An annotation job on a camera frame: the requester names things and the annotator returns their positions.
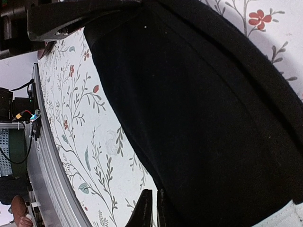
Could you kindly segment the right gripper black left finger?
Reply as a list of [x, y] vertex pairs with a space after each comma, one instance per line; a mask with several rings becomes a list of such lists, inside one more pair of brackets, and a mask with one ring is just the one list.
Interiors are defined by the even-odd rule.
[[152, 227], [152, 190], [141, 192], [125, 227]]

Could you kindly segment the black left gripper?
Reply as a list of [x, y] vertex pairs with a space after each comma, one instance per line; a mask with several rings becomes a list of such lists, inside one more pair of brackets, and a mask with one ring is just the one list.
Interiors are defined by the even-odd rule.
[[140, 0], [42, 0], [0, 2], [0, 58], [44, 49], [43, 41], [61, 40], [107, 14], [138, 7]]

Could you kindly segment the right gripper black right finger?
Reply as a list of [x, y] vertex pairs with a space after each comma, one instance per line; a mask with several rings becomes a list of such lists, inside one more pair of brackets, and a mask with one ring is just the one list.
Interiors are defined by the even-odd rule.
[[164, 190], [157, 192], [157, 224], [159, 227], [169, 227], [169, 212]]

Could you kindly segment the black white-striped underwear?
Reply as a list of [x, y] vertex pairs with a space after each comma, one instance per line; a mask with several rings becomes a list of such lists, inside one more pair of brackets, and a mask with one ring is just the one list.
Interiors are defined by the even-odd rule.
[[84, 28], [104, 93], [170, 227], [251, 227], [303, 202], [303, 104], [232, 23], [145, 0]]

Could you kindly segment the bystander bare hand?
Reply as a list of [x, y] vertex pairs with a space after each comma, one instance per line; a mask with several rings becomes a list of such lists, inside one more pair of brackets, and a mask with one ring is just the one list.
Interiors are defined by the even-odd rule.
[[30, 218], [27, 218], [27, 207], [24, 199], [16, 195], [11, 203], [12, 213], [14, 221], [17, 227], [33, 227], [34, 224]]

